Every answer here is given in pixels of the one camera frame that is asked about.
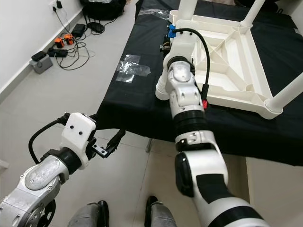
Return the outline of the black tablecloth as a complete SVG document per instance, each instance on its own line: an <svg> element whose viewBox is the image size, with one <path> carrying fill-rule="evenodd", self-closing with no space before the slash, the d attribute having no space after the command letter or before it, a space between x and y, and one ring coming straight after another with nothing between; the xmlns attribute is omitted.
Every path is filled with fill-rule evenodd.
<svg viewBox="0 0 303 227"><path fill-rule="evenodd" d="M112 78L97 113L104 129L173 142L176 134L169 103L154 95L164 60L160 46L167 21L135 16L123 54L139 55L150 74L132 83ZM288 15L261 12L251 32L275 95L303 72L303 28L297 28ZM215 104L209 106L206 118L222 153L303 166L303 94L271 120Z"/></svg>

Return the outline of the grey box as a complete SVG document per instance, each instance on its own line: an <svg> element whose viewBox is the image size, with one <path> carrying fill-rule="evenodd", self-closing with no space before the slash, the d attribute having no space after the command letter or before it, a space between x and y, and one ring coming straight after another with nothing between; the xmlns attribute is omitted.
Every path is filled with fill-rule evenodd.
<svg viewBox="0 0 303 227"><path fill-rule="evenodd" d="M48 56L48 54L44 51L39 51L34 54L29 64L32 66L33 71L35 71L37 74L43 74L44 71L53 65L50 56Z"/></svg>

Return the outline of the black power strip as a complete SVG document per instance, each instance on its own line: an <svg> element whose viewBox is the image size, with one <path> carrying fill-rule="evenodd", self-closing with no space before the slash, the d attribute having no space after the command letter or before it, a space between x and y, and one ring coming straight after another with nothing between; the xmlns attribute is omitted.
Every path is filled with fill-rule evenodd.
<svg viewBox="0 0 303 227"><path fill-rule="evenodd" d="M54 49L54 48L49 48L47 51L48 56L54 57L54 58L65 58L69 52L64 49Z"/></svg>

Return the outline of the grey left robot foot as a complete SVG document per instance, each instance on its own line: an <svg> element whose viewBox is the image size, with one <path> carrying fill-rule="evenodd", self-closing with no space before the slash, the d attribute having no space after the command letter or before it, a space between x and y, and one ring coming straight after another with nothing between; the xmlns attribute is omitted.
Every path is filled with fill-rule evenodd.
<svg viewBox="0 0 303 227"><path fill-rule="evenodd" d="M91 202L80 208L67 227L109 227L109 207L104 200Z"/></svg>

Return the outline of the black power adapter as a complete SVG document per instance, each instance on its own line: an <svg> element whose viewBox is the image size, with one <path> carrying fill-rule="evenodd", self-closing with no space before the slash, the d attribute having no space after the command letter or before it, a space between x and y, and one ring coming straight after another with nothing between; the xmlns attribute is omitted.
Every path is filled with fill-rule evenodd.
<svg viewBox="0 0 303 227"><path fill-rule="evenodd" d="M84 36L85 31L87 30L87 27L84 24L75 24L72 28L71 35L74 38L80 38Z"/></svg>

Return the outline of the clear tape strip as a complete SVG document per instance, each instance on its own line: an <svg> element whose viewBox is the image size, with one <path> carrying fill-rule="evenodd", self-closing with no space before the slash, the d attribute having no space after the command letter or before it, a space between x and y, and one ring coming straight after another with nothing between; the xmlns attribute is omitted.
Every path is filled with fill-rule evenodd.
<svg viewBox="0 0 303 227"><path fill-rule="evenodd" d="M157 17L169 21L169 10L167 9L143 9L139 11L135 18L139 17Z"/></svg>

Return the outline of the grey right robot foot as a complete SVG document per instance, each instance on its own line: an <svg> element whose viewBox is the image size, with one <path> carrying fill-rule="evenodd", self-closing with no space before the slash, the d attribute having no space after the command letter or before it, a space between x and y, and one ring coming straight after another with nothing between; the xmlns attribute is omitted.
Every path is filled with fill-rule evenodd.
<svg viewBox="0 0 303 227"><path fill-rule="evenodd" d="M150 195L145 206L144 227L177 227L173 214L158 201L157 197Z"/></svg>

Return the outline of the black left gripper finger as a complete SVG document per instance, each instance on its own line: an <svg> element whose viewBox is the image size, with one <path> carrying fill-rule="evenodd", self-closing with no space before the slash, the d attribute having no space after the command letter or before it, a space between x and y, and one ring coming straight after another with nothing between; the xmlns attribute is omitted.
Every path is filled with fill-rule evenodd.
<svg viewBox="0 0 303 227"><path fill-rule="evenodd" d="M118 147L119 143L123 136L125 136L126 131L124 129L120 129L117 134L115 134L107 143L106 152L107 154L112 154Z"/></svg>

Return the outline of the grey robot foot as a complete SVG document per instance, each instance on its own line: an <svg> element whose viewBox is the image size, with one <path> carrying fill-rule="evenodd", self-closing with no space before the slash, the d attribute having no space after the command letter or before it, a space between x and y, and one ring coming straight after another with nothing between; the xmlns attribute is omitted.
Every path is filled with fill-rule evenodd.
<svg viewBox="0 0 303 227"><path fill-rule="evenodd" d="M91 202L80 208L67 227L109 227L109 207L104 200Z"/></svg>
<svg viewBox="0 0 303 227"><path fill-rule="evenodd" d="M157 197L150 195L145 206L144 227L177 227L173 214L158 201Z"/></svg>

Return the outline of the white plastic children table top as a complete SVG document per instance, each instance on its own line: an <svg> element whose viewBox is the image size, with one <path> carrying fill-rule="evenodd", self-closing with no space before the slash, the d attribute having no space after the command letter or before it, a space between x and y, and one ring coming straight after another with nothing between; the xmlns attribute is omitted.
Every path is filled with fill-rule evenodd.
<svg viewBox="0 0 303 227"><path fill-rule="evenodd" d="M201 111L206 103L254 112L266 111L271 94L251 29L240 34L241 21L193 15L201 41L192 58L169 67L165 85L173 115Z"/></svg>

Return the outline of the black round device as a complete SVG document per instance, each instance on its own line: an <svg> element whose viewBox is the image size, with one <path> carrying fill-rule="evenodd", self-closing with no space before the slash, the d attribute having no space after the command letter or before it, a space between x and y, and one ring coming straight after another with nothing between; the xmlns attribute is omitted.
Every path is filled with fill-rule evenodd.
<svg viewBox="0 0 303 227"><path fill-rule="evenodd" d="M91 30L92 35L101 35L105 31L105 26L99 22L88 22L87 28Z"/></svg>

